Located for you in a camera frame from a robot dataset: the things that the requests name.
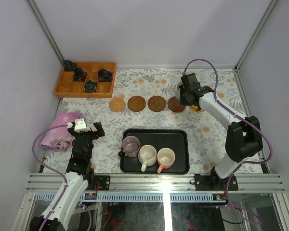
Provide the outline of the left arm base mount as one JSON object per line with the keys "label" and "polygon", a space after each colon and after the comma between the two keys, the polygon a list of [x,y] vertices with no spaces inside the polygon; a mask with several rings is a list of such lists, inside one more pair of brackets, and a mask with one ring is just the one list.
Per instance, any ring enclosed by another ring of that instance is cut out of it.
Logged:
{"label": "left arm base mount", "polygon": [[75,189],[76,186],[86,186],[85,191],[109,191],[110,188],[110,176],[108,175],[96,175],[93,168],[86,170],[77,170],[66,172],[65,177],[67,179],[68,188]]}

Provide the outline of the blue mug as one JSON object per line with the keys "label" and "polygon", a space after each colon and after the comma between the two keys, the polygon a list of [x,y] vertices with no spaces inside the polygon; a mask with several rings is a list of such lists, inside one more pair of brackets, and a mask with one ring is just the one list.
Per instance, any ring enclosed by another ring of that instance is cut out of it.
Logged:
{"label": "blue mug", "polygon": [[183,84],[182,84],[182,82],[179,82],[178,84],[177,84],[177,86],[176,86],[176,89],[175,89],[175,98],[177,99],[177,100],[180,100],[180,86],[182,86]]}

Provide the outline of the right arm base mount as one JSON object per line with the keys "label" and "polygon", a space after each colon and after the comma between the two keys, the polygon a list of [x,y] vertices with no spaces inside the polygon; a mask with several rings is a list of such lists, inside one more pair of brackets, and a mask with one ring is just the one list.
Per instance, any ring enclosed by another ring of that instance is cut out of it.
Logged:
{"label": "right arm base mount", "polygon": [[229,177],[225,179],[219,178],[213,167],[209,175],[195,174],[195,188],[197,191],[226,191]]}

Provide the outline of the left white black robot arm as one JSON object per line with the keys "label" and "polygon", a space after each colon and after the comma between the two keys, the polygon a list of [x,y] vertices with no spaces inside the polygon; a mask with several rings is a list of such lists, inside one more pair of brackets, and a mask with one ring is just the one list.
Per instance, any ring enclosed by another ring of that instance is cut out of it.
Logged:
{"label": "left white black robot arm", "polygon": [[[90,190],[95,186],[96,178],[94,177],[94,169],[91,167],[93,141],[103,137],[105,131],[101,122],[95,122],[93,125],[95,131],[87,126],[85,119],[76,119],[66,125],[49,128],[34,139],[32,144],[34,158],[45,168],[59,174],[63,178],[63,182],[42,215],[32,218],[29,224],[30,231],[66,231],[80,197],[85,190]],[[35,145],[43,134],[53,129],[65,127],[74,139],[72,141],[72,156],[69,159],[66,172],[63,174],[39,160],[35,153]]]}

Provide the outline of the woven rattan coaster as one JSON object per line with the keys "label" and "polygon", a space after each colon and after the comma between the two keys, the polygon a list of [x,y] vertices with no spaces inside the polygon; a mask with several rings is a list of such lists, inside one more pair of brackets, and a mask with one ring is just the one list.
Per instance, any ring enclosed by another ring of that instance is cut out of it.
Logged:
{"label": "woven rattan coaster", "polygon": [[190,110],[192,110],[193,112],[197,112],[197,113],[200,113],[200,112],[203,112],[203,109],[201,108],[198,108],[197,106],[189,106]]}
{"label": "woven rattan coaster", "polygon": [[121,112],[125,109],[126,103],[123,99],[114,98],[109,102],[109,108],[113,112]]}

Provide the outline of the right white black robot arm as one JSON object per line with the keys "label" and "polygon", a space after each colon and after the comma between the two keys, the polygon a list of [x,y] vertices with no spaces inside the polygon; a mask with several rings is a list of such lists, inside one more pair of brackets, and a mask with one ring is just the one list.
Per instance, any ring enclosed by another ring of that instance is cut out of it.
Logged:
{"label": "right white black robot arm", "polygon": [[194,73],[181,77],[180,104],[197,106],[212,115],[226,129],[226,155],[214,167],[210,185],[216,190],[227,185],[227,177],[247,158],[263,149],[262,136],[259,134],[259,120],[244,117],[226,107],[215,91],[209,86],[201,86]]}

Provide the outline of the pink mug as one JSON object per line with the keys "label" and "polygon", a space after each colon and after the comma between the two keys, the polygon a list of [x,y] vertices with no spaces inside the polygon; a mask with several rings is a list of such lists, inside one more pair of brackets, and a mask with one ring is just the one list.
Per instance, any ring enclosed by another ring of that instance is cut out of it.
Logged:
{"label": "pink mug", "polygon": [[170,168],[175,161],[175,153],[170,148],[162,148],[158,151],[157,162],[159,164],[157,173],[161,173],[163,169]]}

